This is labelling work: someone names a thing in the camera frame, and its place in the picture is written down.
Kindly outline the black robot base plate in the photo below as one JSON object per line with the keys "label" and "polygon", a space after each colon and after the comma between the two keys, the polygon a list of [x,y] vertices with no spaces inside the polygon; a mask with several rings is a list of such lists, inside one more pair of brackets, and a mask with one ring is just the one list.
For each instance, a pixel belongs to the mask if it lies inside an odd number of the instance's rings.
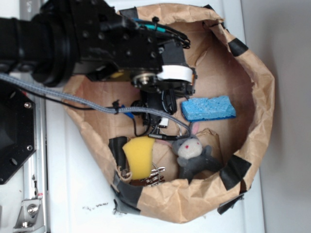
{"label": "black robot base plate", "polygon": [[0,83],[0,184],[35,152],[35,103],[15,86]]}

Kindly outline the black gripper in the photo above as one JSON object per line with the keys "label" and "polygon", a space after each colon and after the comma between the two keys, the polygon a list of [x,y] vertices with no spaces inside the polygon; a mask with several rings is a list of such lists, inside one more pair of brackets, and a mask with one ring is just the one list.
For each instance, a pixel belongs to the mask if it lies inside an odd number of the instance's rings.
{"label": "black gripper", "polygon": [[84,74],[92,81],[130,82],[134,107],[172,115],[176,100],[194,93],[195,71],[184,56],[188,38],[158,19],[118,15],[112,7],[84,8]]}

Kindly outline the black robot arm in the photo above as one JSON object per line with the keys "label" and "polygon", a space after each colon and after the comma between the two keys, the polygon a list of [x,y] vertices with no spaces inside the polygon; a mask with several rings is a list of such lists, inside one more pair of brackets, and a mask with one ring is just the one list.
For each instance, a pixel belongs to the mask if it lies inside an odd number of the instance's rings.
{"label": "black robot arm", "polygon": [[139,19],[136,9],[116,13],[103,0],[50,0],[31,20],[0,20],[1,73],[30,73],[48,87],[73,75],[93,82],[130,82],[141,91],[136,106],[177,110],[194,94],[195,70],[186,63],[188,37]]}

